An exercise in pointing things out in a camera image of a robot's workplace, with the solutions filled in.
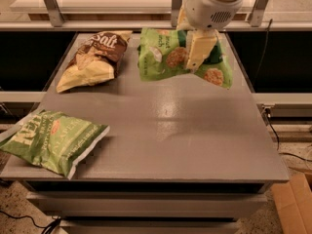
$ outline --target snack bag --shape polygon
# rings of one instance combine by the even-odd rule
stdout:
[[[57,92],[78,86],[93,86],[116,78],[131,34],[132,31],[102,31],[93,35],[66,67],[58,82]]]
[[[71,179],[109,126],[35,110],[0,135],[0,150]]]
[[[187,69],[187,31],[144,28],[138,47],[138,68],[142,81],[157,81],[176,75],[193,73],[198,77],[229,89],[232,69],[217,40],[210,55],[196,71]]]

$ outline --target metal table surface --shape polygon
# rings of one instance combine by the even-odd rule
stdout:
[[[271,183],[289,179],[225,35],[221,34],[221,42],[234,74],[230,90],[192,74],[141,82],[139,34],[133,34],[117,79],[58,94],[61,73],[90,35],[79,34],[40,104],[111,128],[72,180]],[[1,177],[64,180],[14,156]]]

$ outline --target green snack package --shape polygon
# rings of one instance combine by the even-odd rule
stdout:
[[[109,126],[38,109],[0,135],[0,150],[72,179],[108,132]]]
[[[186,36],[185,30],[143,28],[138,47],[141,81],[157,81],[192,73],[192,70],[184,68],[188,56]],[[232,86],[232,69],[219,41],[194,74],[226,89]]]

